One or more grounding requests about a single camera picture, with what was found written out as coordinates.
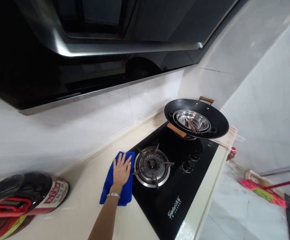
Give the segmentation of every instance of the stove knob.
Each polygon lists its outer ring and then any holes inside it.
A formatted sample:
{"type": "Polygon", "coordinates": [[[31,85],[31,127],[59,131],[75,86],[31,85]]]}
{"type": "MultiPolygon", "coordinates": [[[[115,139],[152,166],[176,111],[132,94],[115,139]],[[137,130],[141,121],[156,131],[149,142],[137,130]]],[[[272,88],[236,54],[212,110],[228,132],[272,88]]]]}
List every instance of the stove knob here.
{"type": "Polygon", "coordinates": [[[193,161],[198,161],[201,157],[201,152],[200,151],[197,151],[197,150],[194,150],[193,152],[191,152],[190,154],[190,158],[193,160],[193,161]]]}
{"type": "Polygon", "coordinates": [[[188,169],[191,169],[192,167],[195,167],[195,163],[194,163],[192,160],[187,160],[185,166],[186,166],[188,169]]]}

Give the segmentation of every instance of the black glass cooktop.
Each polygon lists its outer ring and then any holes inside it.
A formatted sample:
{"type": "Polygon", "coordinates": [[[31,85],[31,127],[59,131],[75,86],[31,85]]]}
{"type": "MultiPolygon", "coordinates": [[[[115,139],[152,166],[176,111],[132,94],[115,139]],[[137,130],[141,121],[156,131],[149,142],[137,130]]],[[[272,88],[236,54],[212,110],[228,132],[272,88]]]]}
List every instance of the black glass cooktop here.
{"type": "Polygon", "coordinates": [[[181,139],[167,128],[166,122],[130,151],[136,152],[137,155],[137,148],[142,150],[156,147],[158,143],[159,150],[166,155],[169,162],[175,163],[170,167],[167,181],[159,186],[159,189],[150,188],[133,176],[132,193],[158,237],[161,240],[174,239],[218,144],[208,139],[181,139]]]}

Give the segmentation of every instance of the wok handle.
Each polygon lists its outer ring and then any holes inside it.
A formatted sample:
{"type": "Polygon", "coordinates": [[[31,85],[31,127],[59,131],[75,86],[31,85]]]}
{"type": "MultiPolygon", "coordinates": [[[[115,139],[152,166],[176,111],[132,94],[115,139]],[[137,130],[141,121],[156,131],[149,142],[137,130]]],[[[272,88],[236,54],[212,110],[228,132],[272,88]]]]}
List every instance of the wok handle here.
{"type": "Polygon", "coordinates": [[[182,130],[179,130],[177,127],[175,127],[173,124],[168,123],[167,127],[171,130],[173,130],[174,132],[176,132],[178,135],[180,135],[182,138],[186,137],[186,133],[184,133],[182,130]]]}
{"type": "Polygon", "coordinates": [[[206,97],[203,97],[203,96],[200,96],[200,97],[199,97],[199,100],[204,100],[204,101],[206,101],[206,102],[209,102],[210,105],[212,105],[212,103],[214,102],[213,99],[206,98],[206,97]]]}

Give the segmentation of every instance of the countertop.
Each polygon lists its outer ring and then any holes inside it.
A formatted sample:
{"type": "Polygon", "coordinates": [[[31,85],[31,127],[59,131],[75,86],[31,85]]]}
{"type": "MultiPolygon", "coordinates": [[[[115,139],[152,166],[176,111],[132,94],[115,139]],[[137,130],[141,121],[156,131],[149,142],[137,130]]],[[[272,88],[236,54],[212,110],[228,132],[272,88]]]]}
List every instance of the countertop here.
{"type": "MultiPolygon", "coordinates": [[[[71,187],[66,201],[51,213],[37,215],[10,240],[28,240],[29,236],[32,240],[87,239],[103,206],[99,199],[113,158],[119,151],[131,149],[164,122],[164,114],[144,121],[64,173],[62,176],[71,187]]],[[[199,239],[227,154],[225,148],[218,147],[176,239],[199,239]]],[[[126,207],[117,208],[113,240],[123,239],[158,239],[134,197],[126,207]]]]}

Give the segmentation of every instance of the label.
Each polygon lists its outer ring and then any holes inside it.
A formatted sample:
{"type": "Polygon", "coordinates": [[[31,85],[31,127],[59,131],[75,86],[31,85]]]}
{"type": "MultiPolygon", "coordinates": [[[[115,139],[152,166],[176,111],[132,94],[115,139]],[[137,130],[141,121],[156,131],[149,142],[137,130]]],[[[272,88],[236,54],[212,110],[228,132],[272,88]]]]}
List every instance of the label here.
{"type": "Polygon", "coordinates": [[[174,206],[172,207],[172,210],[168,211],[168,216],[169,216],[169,219],[172,219],[174,218],[174,215],[176,214],[179,206],[181,205],[182,201],[179,199],[179,196],[177,196],[177,199],[174,203],[174,206]]]}
{"type": "Polygon", "coordinates": [[[49,190],[49,193],[36,208],[56,208],[63,201],[67,192],[67,182],[63,182],[59,179],[53,179],[51,190],[49,190]]]}

